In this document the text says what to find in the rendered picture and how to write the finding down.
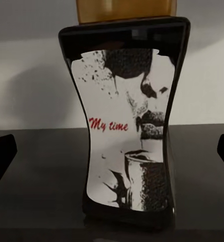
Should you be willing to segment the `bottle of coffee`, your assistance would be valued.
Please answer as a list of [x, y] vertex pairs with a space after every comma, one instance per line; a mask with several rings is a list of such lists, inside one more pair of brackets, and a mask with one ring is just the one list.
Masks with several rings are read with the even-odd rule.
[[177, 0], [76, 0], [58, 33], [89, 132], [83, 214], [173, 230], [169, 119], [191, 33]]

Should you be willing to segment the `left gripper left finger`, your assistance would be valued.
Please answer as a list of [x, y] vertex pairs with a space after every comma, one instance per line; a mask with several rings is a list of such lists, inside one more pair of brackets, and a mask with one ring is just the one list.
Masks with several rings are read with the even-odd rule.
[[0, 180], [16, 154], [17, 145], [14, 135], [0, 137]]

